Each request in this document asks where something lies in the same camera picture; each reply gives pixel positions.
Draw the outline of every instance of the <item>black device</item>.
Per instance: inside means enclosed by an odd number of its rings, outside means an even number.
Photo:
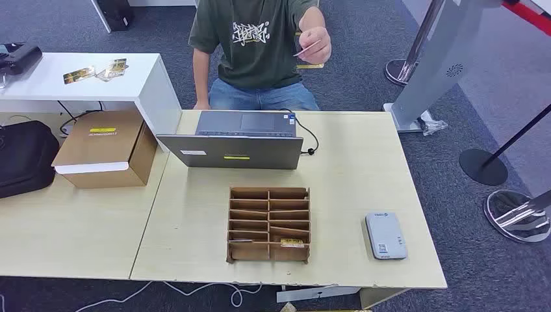
[[[96,0],[96,3],[111,31],[125,31],[134,20],[128,0]]]
[[[0,44],[0,75],[19,75],[41,57],[34,44]]]
[[[0,127],[0,198],[43,189],[55,177],[51,166],[59,142],[36,120]]]

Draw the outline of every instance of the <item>speaker grille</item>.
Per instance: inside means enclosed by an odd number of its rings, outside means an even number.
[[[446,71],[446,76],[455,77],[459,75],[462,71],[463,71],[463,65],[455,64],[452,67],[448,68],[448,70]]]

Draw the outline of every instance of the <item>red barrier strap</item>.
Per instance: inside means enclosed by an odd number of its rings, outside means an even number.
[[[516,15],[520,16],[528,23],[531,23],[532,25],[536,26],[539,30],[543,31],[548,36],[551,36],[551,19],[543,15],[539,15],[538,13],[532,11],[530,8],[528,8],[526,5],[523,5],[522,3],[516,3],[514,5],[510,5],[507,2],[503,2],[503,6],[508,8],[511,12],[515,13]]]

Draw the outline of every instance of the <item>laptop lid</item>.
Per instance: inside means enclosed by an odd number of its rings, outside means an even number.
[[[157,135],[188,167],[296,169],[302,138]]]

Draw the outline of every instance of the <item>black bag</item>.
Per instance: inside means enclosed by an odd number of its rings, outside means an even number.
[[[51,163],[58,150],[59,142],[42,122],[0,127],[0,198],[52,184]]]

